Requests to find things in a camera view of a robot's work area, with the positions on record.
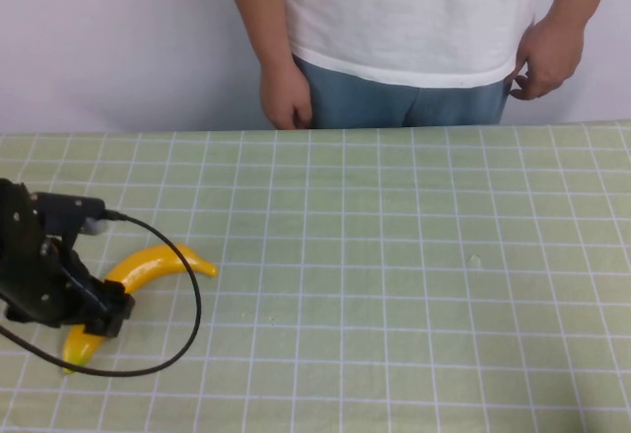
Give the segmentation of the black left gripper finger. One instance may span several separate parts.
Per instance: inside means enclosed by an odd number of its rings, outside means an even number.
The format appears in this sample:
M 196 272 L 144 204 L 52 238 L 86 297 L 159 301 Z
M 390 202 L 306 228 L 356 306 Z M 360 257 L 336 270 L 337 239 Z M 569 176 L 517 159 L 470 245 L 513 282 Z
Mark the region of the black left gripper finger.
M 80 324 L 114 324 L 128 320 L 135 300 L 121 282 L 101 280 L 73 251 L 73 283 L 80 298 L 73 320 Z
M 96 336 L 117 337 L 123 323 L 121 304 L 74 304 L 61 312 L 63 325 L 81 326 L 82 331 Z

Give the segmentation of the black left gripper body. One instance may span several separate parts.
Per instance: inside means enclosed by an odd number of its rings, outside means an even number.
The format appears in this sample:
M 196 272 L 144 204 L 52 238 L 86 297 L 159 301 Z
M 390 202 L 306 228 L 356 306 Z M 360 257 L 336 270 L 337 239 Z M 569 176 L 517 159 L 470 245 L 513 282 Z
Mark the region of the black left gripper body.
M 30 192 L 1 180 L 1 299 L 9 320 L 63 325 L 63 308 L 80 302 L 73 247 L 93 216 L 92 198 Z

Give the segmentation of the person's right hand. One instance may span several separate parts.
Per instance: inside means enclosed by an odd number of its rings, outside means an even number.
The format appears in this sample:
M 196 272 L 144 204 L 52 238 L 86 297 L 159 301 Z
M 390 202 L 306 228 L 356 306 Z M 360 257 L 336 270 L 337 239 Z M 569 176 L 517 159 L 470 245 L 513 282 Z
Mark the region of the person's right hand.
M 276 129 L 302 130 L 312 126 L 310 86 L 293 61 L 261 66 L 260 100 L 265 116 Z

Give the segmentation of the person's left hand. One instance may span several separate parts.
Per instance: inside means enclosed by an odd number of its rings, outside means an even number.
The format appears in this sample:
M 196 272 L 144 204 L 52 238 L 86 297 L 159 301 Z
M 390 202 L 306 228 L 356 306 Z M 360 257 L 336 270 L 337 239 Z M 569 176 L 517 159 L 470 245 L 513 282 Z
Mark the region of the person's left hand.
M 508 78 L 510 95 L 521 101 L 542 98 L 576 72 L 583 55 L 585 26 L 545 17 L 524 34 L 516 66 Z

